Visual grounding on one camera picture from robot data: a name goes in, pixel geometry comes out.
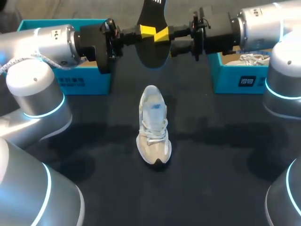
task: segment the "shoe box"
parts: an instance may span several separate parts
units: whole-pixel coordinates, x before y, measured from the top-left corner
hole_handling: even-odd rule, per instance
[[[215,93],[219,94],[263,94],[268,65],[226,65],[238,61],[242,54],[223,56],[222,53],[208,55]]]

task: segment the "sneaker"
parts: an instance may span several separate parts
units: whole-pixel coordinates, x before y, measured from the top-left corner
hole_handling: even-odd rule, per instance
[[[140,155],[154,167],[164,166],[171,156],[168,140],[167,106],[156,86],[145,88],[139,104],[139,135],[136,142]]]
[[[254,65],[268,65],[269,56],[255,55],[255,54],[244,54],[241,55],[239,60],[231,61],[226,65],[238,65],[238,66],[254,66]]]

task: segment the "white shoelace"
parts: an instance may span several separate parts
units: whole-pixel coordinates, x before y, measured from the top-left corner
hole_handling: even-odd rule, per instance
[[[265,65],[265,59],[269,56],[260,54],[244,54],[241,55],[239,60],[247,62],[249,65]]]
[[[145,122],[142,121],[142,125],[144,127],[144,130],[142,132],[146,135],[147,143],[153,144],[165,140],[167,124],[168,124],[167,119],[164,119],[163,128],[161,130],[154,130],[149,128],[145,124]]]
[[[24,60],[27,60],[27,59],[40,59],[40,60],[43,60],[45,63],[48,63],[48,64],[52,65],[53,67],[58,68],[58,69],[62,69],[62,70],[70,70],[70,69],[73,69],[73,68],[78,66],[78,65],[76,65],[74,67],[61,66],[61,65],[57,64],[56,62],[54,62],[53,60],[49,59],[48,57],[46,57],[42,54],[34,53],[34,54],[31,54],[29,57],[13,58],[7,64],[5,64],[3,66],[0,65],[0,75],[2,75],[3,73],[7,73],[8,69],[10,67],[12,67],[13,65],[18,64],[21,61],[24,61]],[[83,58],[81,60],[80,64],[82,64],[85,61],[87,61],[87,59]]]

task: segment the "cardboard box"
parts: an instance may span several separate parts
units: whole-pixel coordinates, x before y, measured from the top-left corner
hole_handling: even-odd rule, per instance
[[[268,73],[267,65],[225,65],[239,60],[241,54],[223,56],[221,53],[208,55],[214,92],[220,94],[263,94]]]
[[[18,31],[71,24],[75,30],[81,26],[101,24],[104,19],[23,20]],[[54,69],[55,76],[66,95],[108,95],[111,75],[100,74],[96,62],[85,62],[72,70]]]

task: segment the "shoe insole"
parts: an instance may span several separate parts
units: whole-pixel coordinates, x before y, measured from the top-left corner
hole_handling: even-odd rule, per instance
[[[155,27],[160,32],[167,27],[164,8],[167,0],[144,0],[138,25]],[[160,68],[169,56],[170,41],[155,44],[154,37],[144,38],[135,44],[142,64],[148,68]]]

